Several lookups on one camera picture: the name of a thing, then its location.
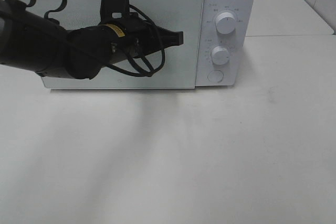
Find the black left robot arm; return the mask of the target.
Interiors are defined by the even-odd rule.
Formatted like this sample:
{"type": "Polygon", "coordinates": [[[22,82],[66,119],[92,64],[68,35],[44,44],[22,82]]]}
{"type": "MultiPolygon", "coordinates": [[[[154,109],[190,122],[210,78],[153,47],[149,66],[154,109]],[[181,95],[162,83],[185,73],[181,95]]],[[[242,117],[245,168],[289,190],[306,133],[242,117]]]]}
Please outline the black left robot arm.
{"type": "Polygon", "coordinates": [[[131,77],[151,77],[148,55],[183,44],[181,31],[157,26],[139,10],[96,26],[66,30],[54,19],[27,10],[19,0],[1,0],[1,64],[40,77],[93,79],[102,68],[131,77]]]}

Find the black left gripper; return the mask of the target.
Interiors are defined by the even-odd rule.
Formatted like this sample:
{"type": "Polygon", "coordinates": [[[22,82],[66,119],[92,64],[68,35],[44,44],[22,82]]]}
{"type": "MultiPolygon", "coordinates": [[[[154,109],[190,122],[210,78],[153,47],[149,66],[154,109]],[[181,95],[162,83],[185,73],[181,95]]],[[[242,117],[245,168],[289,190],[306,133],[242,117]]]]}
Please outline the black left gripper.
{"type": "Polygon", "coordinates": [[[115,64],[128,57],[139,58],[170,47],[183,44],[183,32],[171,31],[146,21],[133,19],[126,24],[123,19],[106,19],[99,23],[102,39],[98,48],[98,58],[115,64]]]}

